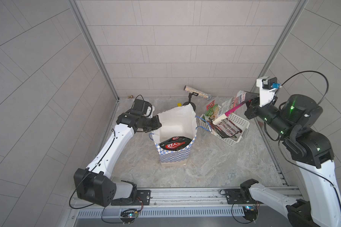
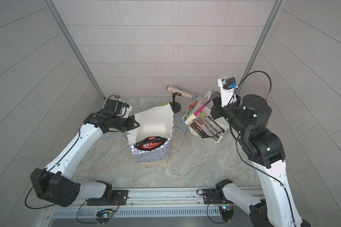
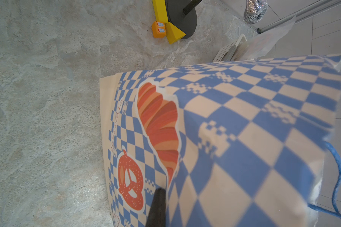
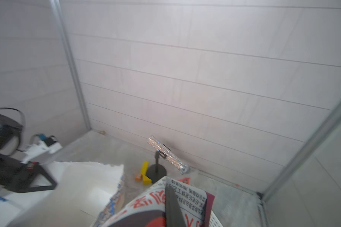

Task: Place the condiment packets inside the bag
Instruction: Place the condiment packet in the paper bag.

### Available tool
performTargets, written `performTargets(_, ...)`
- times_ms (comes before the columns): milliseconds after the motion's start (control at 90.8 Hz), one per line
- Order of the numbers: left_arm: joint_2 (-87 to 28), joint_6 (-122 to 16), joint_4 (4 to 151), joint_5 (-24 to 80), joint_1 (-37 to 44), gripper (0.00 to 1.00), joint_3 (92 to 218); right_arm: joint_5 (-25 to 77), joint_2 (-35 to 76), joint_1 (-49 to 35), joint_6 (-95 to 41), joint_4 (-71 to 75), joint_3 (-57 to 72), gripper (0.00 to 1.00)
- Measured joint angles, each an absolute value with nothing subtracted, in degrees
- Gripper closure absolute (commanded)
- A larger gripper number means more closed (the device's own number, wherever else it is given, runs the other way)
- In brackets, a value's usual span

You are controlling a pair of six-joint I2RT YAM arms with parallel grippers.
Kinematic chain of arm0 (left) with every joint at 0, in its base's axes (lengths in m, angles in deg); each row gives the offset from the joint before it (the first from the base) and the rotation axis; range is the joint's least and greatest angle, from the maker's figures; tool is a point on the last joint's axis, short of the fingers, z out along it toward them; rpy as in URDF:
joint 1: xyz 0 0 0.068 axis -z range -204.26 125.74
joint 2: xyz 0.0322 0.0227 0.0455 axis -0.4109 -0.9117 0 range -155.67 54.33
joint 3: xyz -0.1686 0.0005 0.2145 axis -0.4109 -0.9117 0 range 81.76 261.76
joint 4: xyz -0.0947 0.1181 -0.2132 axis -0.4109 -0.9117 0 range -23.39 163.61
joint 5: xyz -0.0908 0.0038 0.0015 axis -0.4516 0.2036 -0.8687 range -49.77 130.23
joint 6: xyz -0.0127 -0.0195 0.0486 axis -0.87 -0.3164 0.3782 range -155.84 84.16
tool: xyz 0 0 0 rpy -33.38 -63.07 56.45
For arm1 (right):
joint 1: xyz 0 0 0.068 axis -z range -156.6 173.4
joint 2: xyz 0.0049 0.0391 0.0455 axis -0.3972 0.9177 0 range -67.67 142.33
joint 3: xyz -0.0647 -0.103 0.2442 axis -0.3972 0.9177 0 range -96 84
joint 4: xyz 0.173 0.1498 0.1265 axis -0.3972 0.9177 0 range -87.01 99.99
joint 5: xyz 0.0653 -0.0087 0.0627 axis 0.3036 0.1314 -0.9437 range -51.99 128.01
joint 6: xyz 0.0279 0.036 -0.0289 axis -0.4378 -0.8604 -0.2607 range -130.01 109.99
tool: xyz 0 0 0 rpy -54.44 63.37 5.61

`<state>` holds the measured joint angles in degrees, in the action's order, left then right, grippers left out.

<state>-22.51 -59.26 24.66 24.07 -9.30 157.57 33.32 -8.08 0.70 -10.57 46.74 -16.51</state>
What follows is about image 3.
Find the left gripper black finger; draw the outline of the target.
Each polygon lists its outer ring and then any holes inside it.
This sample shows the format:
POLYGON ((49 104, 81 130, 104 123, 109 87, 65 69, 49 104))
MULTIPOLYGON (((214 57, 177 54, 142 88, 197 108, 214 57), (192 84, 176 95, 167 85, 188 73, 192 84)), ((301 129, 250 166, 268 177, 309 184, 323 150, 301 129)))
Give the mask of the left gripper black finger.
POLYGON ((146 222, 146 227, 166 226, 166 190, 157 188, 146 222))

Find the blue checkered paper bag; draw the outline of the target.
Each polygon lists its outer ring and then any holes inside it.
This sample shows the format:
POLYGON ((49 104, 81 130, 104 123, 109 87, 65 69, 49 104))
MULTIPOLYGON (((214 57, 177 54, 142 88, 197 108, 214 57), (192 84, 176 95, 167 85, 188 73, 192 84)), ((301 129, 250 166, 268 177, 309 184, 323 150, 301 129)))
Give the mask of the blue checkered paper bag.
POLYGON ((341 54, 220 61, 99 80, 116 227, 312 227, 341 54))

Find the white perforated plastic basket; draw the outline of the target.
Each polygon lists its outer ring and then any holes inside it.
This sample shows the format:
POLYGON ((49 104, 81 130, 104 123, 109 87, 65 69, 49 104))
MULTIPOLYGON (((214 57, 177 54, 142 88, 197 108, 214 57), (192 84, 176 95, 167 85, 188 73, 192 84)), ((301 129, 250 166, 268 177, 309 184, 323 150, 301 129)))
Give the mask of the white perforated plastic basket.
POLYGON ((231 61, 233 55, 237 50, 237 47, 246 41, 246 36, 244 34, 241 34, 235 42, 221 48, 213 59, 213 62, 231 61))

